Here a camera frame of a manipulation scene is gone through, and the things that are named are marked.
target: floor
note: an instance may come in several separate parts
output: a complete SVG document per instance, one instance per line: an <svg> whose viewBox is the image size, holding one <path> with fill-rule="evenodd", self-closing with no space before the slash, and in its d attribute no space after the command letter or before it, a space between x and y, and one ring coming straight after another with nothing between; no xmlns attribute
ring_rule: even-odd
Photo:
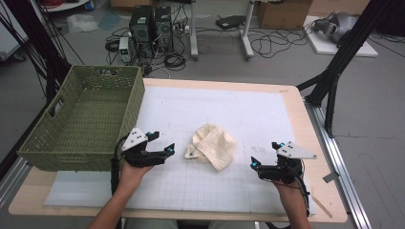
<svg viewBox="0 0 405 229"><path fill-rule="evenodd" d="M87 13L97 22L114 16L109 10L67 10L53 17L63 21L67 15ZM215 18L199 18L197 25L214 26ZM86 65L105 65L105 38L128 26L119 18L104 25L103 30L66 34ZM253 18L253 27L257 21ZM180 72L157 70L155 78L298 85L321 73L333 56L315 54L310 44L291 46L270 59L256 54L245 61L245 51L236 32L199 32L200 57L193 61L188 47L184 53L186 67ZM405 54L404 43L378 40L386 47ZM335 140L352 177L373 228L403 228L405 225L405 185L400 168L405 164L404 56L369 40L377 58L355 57L339 81L333 121ZM69 62L79 59L63 42ZM0 62L0 159L9 152L45 104L45 99L31 62ZM308 95L310 89L302 91ZM8 213L10 199L0 211L0 228L82 228L89 218L19 217ZM355 228L351 218L342 224L313 223L313 228Z"/></svg>

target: cardboard box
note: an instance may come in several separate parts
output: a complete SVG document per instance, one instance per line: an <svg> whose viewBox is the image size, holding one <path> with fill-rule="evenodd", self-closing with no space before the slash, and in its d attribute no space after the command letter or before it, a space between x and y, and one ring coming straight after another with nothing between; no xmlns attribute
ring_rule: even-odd
<svg viewBox="0 0 405 229"><path fill-rule="evenodd" d="M361 15L369 2L370 0L313 0L309 15L328 16L333 11Z"/></svg>
<svg viewBox="0 0 405 229"><path fill-rule="evenodd" d="M258 12L263 29L301 30L312 0L288 0L282 4L261 3Z"/></svg>
<svg viewBox="0 0 405 229"><path fill-rule="evenodd" d="M133 8L134 6L155 6L156 0L111 0L113 8Z"/></svg>

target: metal stand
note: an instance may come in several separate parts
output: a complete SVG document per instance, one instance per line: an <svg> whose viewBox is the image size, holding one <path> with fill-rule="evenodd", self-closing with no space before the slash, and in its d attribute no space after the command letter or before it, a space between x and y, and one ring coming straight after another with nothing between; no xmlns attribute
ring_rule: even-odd
<svg viewBox="0 0 405 229"><path fill-rule="evenodd" d="M306 101L314 107L320 107L324 97L329 94L325 118L325 128L329 137L333 137L332 121L339 77L373 32L374 27L378 24L384 13L395 1L397 0L372 0L367 8L364 9L352 31L342 43L341 48L327 68L321 74L297 86L298 90L302 91L316 84L311 94L306 96Z"/></svg>
<svg viewBox="0 0 405 229"><path fill-rule="evenodd" d="M191 0L191 27L190 27L190 49L191 58L193 60L199 59L199 49L197 47L197 35L196 35L196 13L195 13L196 0Z"/></svg>
<svg viewBox="0 0 405 229"><path fill-rule="evenodd" d="M252 18L253 9L254 9L254 0L249 0L247 5L247 13L246 13L246 20L245 20L245 28L241 30L241 38L245 46L246 50L246 60L250 59L254 56L252 47L250 46L249 38L247 37L247 33L249 32L250 27L250 20Z"/></svg>

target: white board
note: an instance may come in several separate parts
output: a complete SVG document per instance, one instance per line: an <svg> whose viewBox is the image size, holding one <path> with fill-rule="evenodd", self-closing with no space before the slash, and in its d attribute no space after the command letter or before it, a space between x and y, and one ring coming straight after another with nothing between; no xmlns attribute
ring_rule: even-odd
<svg viewBox="0 0 405 229"><path fill-rule="evenodd" d="M221 172L184 159L186 145L205 123L224 127L238 142L232 163ZM280 94L147 87L138 127L160 131L147 150L174 142L176 153L148 172L127 208L284 213L277 190L250 168L251 156L275 164L272 141L294 140ZM100 207L110 196L108 172L58 172L46 204ZM314 214L312 199L310 204Z"/></svg>
<svg viewBox="0 0 405 229"><path fill-rule="evenodd" d="M304 26L310 24L311 22L319 19L317 16L307 16ZM312 45L315 53L317 54L336 54L338 49L336 44L331 42L330 38L324 35L322 32L312 31L311 28L305 30L310 44ZM378 57L378 53L370 46L366 41L363 47L358 50L355 56L365 56L365 57Z"/></svg>

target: black pole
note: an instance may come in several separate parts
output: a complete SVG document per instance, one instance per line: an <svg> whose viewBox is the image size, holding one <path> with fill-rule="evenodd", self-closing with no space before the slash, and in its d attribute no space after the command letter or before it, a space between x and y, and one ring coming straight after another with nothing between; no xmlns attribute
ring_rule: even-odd
<svg viewBox="0 0 405 229"><path fill-rule="evenodd" d="M321 74L297 86L298 90L302 91L316 84L313 91L306 96L307 102L314 107L320 107L322 100L329 94L325 119L325 128L327 129L329 137L333 137L332 122L334 103L336 99L337 83L342 72L348 67L349 63L363 46L384 14L398 1L399 0L371 0L343 41L340 49L337 51L328 67Z"/></svg>

